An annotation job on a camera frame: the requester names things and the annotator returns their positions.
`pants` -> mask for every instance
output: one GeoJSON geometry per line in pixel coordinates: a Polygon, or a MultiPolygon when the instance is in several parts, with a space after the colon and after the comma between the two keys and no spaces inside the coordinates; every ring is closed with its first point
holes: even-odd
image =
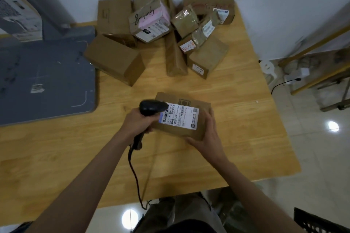
{"type": "Polygon", "coordinates": [[[152,204],[138,222],[133,233],[155,233],[187,219],[197,219],[209,224],[217,233],[226,233],[220,218],[199,193],[169,197],[152,204]],[[174,222],[169,221],[174,209],[174,222]]]}

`shipping label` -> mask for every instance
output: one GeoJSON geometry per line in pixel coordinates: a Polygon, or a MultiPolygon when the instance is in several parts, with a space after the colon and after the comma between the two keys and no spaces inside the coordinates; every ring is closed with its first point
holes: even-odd
{"type": "Polygon", "coordinates": [[[204,69],[200,68],[196,64],[192,64],[192,69],[195,70],[197,73],[201,74],[202,76],[204,76],[204,69]]]}
{"type": "Polygon", "coordinates": [[[227,19],[230,11],[229,10],[224,10],[224,9],[213,9],[213,10],[217,10],[219,17],[221,19],[221,24],[224,23],[224,21],[227,19]]]}
{"type": "Polygon", "coordinates": [[[214,29],[215,27],[211,23],[211,20],[209,20],[208,23],[203,26],[203,33],[208,38],[214,29]]]}
{"type": "Polygon", "coordinates": [[[154,38],[169,30],[169,28],[164,24],[164,21],[165,20],[160,19],[146,26],[142,31],[137,33],[136,36],[145,42],[153,40],[154,38]]]}
{"type": "Polygon", "coordinates": [[[189,50],[195,49],[196,45],[192,40],[190,40],[190,41],[186,42],[185,44],[180,45],[180,48],[185,53],[189,50]]]}
{"type": "Polygon", "coordinates": [[[196,130],[198,115],[199,108],[168,103],[168,109],[160,113],[159,123],[196,130]]]}

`black cable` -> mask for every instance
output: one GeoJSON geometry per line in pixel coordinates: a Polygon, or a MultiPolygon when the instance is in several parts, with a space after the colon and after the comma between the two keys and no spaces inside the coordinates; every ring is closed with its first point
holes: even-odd
{"type": "Polygon", "coordinates": [[[133,173],[134,176],[135,176],[136,186],[137,186],[137,195],[138,195],[138,197],[139,197],[139,201],[140,201],[141,207],[142,207],[142,209],[147,210],[147,205],[150,205],[149,202],[152,201],[152,200],[149,200],[149,201],[147,202],[146,207],[143,206],[142,200],[141,200],[141,196],[140,196],[139,181],[138,181],[138,179],[137,179],[137,176],[136,176],[136,173],[135,173],[135,171],[134,171],[134,168],[133,168],[132,165],[131,165],[131,154],[132,154],[133,151],[134,151],[134,149],[133,149],[132,147],[130,147],[129,153],[128,153],[128,161],[129,161],[129,165],[130,165],[131,171],[132,171],[132,173],[133,173]]]}
{"type": "Polygon", "coordinates": [[[273,90],[275,89],[275,87],[277,87],[277,86],[279,86],[279,85],[282,85],[282,84],[284,84],[284,83],[290,82],[290,81],[294,81],[294,80],[296,80],[296,81],[301,81],[301,78],[298,77],[298,78],[296,78],[296,79],[288,80],[288,81],[286,81],[286,82],[283,82],[283,83],[280,83],[280,84],[278,84],[278,85],[275,85],[275,86],[272,88],[272,90],[271,90],[271,95],[272,95],[273,90]]]}

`person's left hand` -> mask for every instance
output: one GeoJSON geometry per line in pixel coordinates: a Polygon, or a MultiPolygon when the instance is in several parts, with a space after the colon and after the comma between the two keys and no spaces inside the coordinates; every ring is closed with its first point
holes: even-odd
{"type": "Polygon", "coordinates": [[[133,142],[136,135],[145,130],[147,133],[151,132],[151,123],[158,121],[159,117],[159,113],[152,116],[143,116],[140,113],[139,108],[134,108],[126,115],[123,125],[120,127],[116,135],[118,135],[119,138],[124,138],[128,146],[133,142]]]}

